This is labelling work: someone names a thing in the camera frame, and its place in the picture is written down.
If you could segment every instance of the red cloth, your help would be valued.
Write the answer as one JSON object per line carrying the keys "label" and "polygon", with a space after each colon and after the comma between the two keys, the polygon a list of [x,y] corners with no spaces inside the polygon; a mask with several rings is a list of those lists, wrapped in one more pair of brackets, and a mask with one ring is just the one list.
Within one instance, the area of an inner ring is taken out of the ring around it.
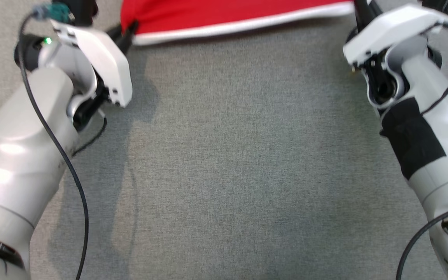
{"label": "red cloth", "polygon": [[232,23],[349,0],[124,0],[121,23],[137,34]]}

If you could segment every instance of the gray fabric surface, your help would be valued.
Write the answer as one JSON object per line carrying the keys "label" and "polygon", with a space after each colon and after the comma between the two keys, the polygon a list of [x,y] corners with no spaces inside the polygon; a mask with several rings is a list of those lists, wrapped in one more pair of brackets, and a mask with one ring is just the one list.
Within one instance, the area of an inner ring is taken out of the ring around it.
{"label": "gray fabric surface", "polygon": [[[20,81],[12,52],[31,4],[0,0],[0,106]],[[98,4],[96,26],[114,24],[121,2]],[[343,59],[353,23],[133,49],[131,104],[105,106],[105,135],[73,160],[91,220],[82,278],[393,279],[425,215]],[[448,35],[434,46],[448,74]],[[33,278],[75,278],[82,235],[66,173],[32,239]],[[427,236],[405,279],[445,279]]]}

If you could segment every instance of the red and white fabric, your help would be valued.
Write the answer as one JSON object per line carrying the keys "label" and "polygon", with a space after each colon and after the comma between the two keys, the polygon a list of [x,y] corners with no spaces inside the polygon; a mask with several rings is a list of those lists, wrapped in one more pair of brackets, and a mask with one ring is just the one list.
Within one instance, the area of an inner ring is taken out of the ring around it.
{"label": "red and white fabric", "polygon": [[134,44],[210,37],[307,18],[343,16],[352,0],[124,0],[124,28],[139,22]]}

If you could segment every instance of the white trim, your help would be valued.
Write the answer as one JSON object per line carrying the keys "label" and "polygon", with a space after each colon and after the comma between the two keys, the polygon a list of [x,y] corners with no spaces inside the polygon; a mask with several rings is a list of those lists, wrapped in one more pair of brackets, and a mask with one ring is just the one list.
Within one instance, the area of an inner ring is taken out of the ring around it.
{"label": "white trim", "polygon": [[284,14],[276,14],[273,16],[245,19],[244,21],[235,21],[234,23],[219,23],[183,30],[137,34],[133,44],[138,46],[147,46],[179,39],[211,37],[235,32],[243,32],[246,30],[254,30],[272,25],[280,25],[282,23],[300,21],[301,19],[306,18],[344,16],[352,12],[354,12],[354,3],[352,1],[340,2],[308,9],[301,9]]}

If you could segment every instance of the cable connector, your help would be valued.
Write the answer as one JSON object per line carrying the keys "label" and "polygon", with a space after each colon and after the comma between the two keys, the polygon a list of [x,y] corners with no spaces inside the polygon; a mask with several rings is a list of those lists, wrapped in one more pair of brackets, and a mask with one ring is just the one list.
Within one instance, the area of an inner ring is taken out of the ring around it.
{"label": "cable connector", "polygon": [[69,23],[73,20],[69,7],[63,3],[36,5],[32,8],[32,12],[36,21],[45,21],[51,18],[61,23]]}

